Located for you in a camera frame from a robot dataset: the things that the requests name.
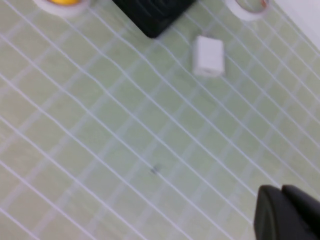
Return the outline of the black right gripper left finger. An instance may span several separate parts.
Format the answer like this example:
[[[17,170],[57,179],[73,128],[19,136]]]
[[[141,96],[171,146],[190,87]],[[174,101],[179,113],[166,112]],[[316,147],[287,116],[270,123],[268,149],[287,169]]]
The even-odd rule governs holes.
[[[262,185],[258,190],[253,228],[257,240],[283,240],[287,200],[280,189]]]

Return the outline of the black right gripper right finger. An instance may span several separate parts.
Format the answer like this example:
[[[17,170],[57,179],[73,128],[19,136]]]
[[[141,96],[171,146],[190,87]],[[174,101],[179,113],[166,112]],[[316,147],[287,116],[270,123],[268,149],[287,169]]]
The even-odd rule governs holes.
[[[310,239],[320,239],[320,201],[294,185],[283,185],[282,193],[288,198],[303,221]]]

